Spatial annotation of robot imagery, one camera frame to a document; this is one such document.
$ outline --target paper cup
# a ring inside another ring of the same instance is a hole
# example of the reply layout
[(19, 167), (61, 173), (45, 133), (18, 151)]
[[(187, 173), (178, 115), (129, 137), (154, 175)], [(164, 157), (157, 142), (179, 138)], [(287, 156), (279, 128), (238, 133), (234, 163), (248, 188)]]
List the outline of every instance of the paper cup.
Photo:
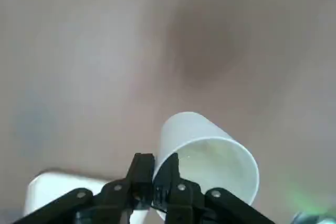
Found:
[(198, 183), (202, 193), (222, 187), (249, 205), (254, 201), (259, 170), (252, 154), (204, 116), (182, 112), (165, 122), (154, 177), (174, 152), (181, 177)]

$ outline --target screw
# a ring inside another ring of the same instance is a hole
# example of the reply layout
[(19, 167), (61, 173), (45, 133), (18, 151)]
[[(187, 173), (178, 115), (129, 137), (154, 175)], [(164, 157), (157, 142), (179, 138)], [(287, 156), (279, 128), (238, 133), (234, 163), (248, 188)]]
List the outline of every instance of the screw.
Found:
[(180, 191), (184, 191), (185, 190), (185, 185), (183, 185), (183, 184), (179, 184), (177, 187), (178, 187), (178, 189)]
[(86, 195), (86, 193), (84, 193), (83, 191), (80, 191), (79, 193), (77, 193), (77, 198), (81, 199), (85, 195)]
[(121, 185), (116, 185), (115, 187), (114, 187), (114, 190), (115, 191), (120, 191), (122, 189), (122, 186)]
[(217, 190), (213, 190), (213, 191), (211, 192), (211, 195), (212, 195), (213, 197), (215, 197), (215, 198), (219, 198), (219, 197), (221, 196), (221, 193), (220, 193), (219, 191), (217, 191)]

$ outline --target gray floor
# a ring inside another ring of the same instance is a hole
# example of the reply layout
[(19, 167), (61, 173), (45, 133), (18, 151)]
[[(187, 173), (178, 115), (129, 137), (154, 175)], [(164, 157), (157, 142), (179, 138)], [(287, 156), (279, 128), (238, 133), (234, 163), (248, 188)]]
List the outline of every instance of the gray floor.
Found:
[(0, 208), (46, 168), (123, 176), (192, 110), (255, 156), (254, 207), (324, 211), (335, 46), (336, 0), (0, 0)]

